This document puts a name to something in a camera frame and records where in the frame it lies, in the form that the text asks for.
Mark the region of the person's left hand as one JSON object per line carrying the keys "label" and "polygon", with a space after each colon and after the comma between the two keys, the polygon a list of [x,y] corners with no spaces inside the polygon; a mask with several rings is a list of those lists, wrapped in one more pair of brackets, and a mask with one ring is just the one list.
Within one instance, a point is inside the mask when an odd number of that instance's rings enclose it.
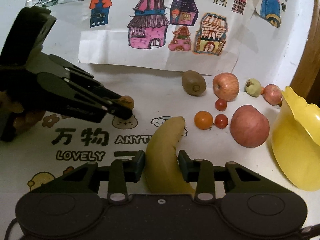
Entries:
{"label": "person's left hand", "polygon": [[42,120],[46,111],[24,109],[20,103],[9,99],[1,92],[1,132],[13,128],[17,133],[25,132]]}

